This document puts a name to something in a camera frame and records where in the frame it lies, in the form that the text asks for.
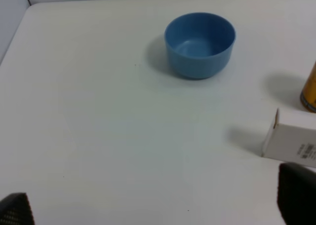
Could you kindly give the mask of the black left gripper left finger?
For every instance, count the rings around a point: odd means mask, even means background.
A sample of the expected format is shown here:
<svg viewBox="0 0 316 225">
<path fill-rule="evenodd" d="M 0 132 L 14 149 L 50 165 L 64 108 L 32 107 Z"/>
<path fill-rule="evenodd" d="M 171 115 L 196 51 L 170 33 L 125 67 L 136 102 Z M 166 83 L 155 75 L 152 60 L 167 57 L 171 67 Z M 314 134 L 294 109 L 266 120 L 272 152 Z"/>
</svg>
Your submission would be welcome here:
<svg viewBox="0 0 316 225">
<path fill-rule="evenodd" d="M 26 193 L 12 193 L 0 201 L 0 225 L 35 225 Z"/>
</svg>

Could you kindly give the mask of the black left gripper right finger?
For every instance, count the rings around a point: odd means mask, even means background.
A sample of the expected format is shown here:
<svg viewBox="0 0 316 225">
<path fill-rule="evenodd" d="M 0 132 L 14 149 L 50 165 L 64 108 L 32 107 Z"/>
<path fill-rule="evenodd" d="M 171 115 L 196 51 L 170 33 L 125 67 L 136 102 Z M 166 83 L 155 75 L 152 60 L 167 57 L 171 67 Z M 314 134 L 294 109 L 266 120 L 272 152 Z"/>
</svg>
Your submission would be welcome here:
<svg viewBox="0 0 316 225">
<path fill-rule="evenodd" d="M 316 173 L 295 163 L 279 166 L 277 205 L 287 225 L 316 223 Z"/>
</svg>

